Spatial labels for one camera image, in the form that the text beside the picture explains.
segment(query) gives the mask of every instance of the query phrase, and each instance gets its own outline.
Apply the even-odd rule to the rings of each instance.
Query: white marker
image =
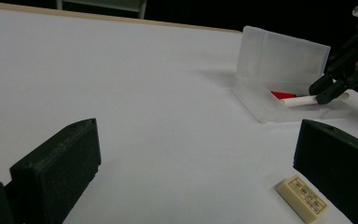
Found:
[[[350,97],[350,94],[347,92],[342,93],[339,95],[336,100],[344,100]],[[318,104],[318,101],[316,101],[316,95],[312,96],[301,96],[301,97],[295,97],[295,98],[287,98],[287,99],[281,99],[281,102],[286,105],[287,107],[291,106],[297,106],[297,105],[314,105]]]

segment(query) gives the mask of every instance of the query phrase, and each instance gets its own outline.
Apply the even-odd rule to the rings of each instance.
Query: transparent plastic box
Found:
[[[233,91],[261,123],[344,118],[351,111],[342,101],[286,107],[271,93],[309,95],[309,86],[324,72],[329,51],[305,39],[245,26]]]

